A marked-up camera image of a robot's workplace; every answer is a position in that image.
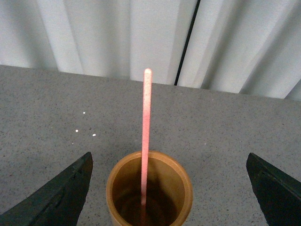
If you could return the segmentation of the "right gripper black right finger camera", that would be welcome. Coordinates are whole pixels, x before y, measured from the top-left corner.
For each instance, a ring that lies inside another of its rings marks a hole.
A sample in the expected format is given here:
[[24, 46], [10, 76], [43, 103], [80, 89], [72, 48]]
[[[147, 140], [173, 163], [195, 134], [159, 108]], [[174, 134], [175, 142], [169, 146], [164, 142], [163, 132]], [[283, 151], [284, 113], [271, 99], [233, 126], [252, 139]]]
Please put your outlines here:
[[270, 226], [301, 224], [301, 183], [250, 153], [246, 169], [265, 219]]

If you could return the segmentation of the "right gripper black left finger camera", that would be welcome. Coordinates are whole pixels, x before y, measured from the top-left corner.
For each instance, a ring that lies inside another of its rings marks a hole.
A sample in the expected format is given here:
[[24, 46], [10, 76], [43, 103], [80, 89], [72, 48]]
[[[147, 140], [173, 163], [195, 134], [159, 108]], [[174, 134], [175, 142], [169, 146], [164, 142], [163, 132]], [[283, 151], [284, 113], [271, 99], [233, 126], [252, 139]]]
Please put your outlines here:
[[87, 152], [44, 186], [0, 216], [2, 226], [75, 226], [93, 170]]

